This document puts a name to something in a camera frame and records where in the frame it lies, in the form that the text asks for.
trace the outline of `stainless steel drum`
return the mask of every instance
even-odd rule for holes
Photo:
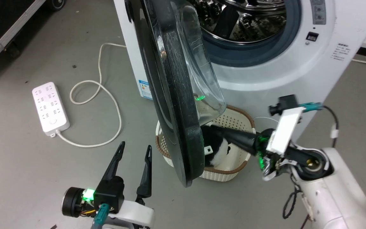
[[[203,32],[235,44],[263,41],[286,24],[283,0],[189,0]]]

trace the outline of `blue and white sticker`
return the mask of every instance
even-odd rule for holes
[[[142,97],[152,100],[152,93],[148,82],[139,80],[139,88],[141,89]]]

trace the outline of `brown basket rim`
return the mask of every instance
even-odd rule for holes
[[[251,123],[251,127],[255,128],[255,122],[252,119],[252,117],[246,113],[244,110],[241,110],[239,108],[227,105],[227,108],[233,111],[236,111],[238,113],[241,113],[243,115],[245,115],[245,117],[247,117],[247,119],[249,120],[249,122]],[[170,159],[170,155],[167,152],[164,152],[162,150],[162,148],[159,145],[159,136],[155,136],[155,145],[156,148],[158,149],[158,151],[166,158]],[[230,171],[223,171],[223,170],[216,170],[215,168],[204,168],[205,171],[210,171],[210,172],[215,172],[215,173],[219,173],[219,174],[224,174],[224,175],[230,175],[230,174],[235,174],[238,173],[239,171],[241,171],[246,165],[247,165],[248,161],[244,161],[238,168],[234,169],[234,170],[230,170]]]

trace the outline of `metal frame cart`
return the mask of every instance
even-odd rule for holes
[[[66,0],[0,0],[0,53],[5,50],[13,57],[18,56],[20,52],[12,40],[30,17],[43,4],[59,11],[65,3]]]

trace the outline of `power strip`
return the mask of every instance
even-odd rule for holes
[[[57,130],[61,132],[70,127],[57,88],[53,82],[35,87],[32,90],[32,95],[42,130],[46,135],[55,137]]]

